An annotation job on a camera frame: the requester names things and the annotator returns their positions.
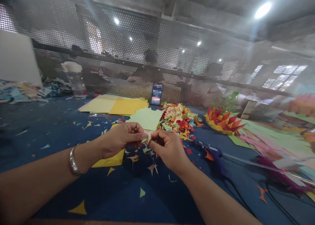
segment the perforated metal screen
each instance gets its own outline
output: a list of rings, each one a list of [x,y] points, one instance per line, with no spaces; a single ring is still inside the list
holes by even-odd
[[[0,28],[34,39],[40,70],[67,81],[61,63],[82,65],[90,92],[146,97],[164,84],[164,100],[220,107],[239,91],[258,103],[256,120],[279,113],[296,94],[314,92],[311,60],[266,43],[95,3],[92,0],[1,0]]]

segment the cable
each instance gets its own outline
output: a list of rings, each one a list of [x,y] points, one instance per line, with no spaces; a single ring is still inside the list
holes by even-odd
[[[268,181],[266,181],[266,189],[270,195],[270,198],[273,200],[273,202],[276,203],[276,205],[279,207],[279,209],[282,210],[282,212],[291,220],[291,222],[293,222],[296,225],[300,225],[293,217],[291,214],[289,214],[289,212],[287,210],[285,210],[285,208],[276,200],[276,198],[272,195],[271,191],[269,190],[269,183]]]
[[[254,212],[250,209],[250,207],[246,204],[245,200],[243,199],[243,197],[241,196],[240,192],[238,191],[238,189],[236,188],[236,185],[234,184],[234,182],[230,179],[230,178],[227,178],[226,179],[231,185],[232,187],[234,188],[234,190],[236,191],[236,193],[238,194],[238,196],[240,197],[240,199],[242,200],[242,202],[244,203],[245,207],[247,208],[247,210],[255,217],[256,215],[254,214]]]

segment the silver bracelet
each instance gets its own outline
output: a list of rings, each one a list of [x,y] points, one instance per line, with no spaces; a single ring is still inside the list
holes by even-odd
[[[74,149],[76,148],[76,146],[74,146],[70,152],[70,169],[71,169],[71,172],[76,175],[76,176],[81,176],[82,174],[85,174],[87,171],[85,172],[81,172],[78,167],[76,166],[75,164],[75,161],[74,161]]]

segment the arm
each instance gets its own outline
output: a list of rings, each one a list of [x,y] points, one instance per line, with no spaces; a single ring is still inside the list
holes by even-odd
[[[177,135],[157,130],[151,134],[151,138],[153,140],[149,142],[149,146],[185,183],[206,224],[260,224],[236,200],[190,162]]]
[[[85,172],[98,160],[113,157],[126,145],[141,146],[147,138],[138,123],[122,123],[95,140],[78,145],[74,160]],[[20,224],[78,176],[70,170],[66,149],[0,174],[0,224]]]

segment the green bottle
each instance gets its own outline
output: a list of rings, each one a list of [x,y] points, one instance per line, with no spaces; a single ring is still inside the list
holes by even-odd
[[[225,101],[223,103],[222,114],[233,111],[233,108],[235,107],[237,99],[238,99],[238,94],[239,92],[233,92],[233,94],[228,95],[225,98]]]

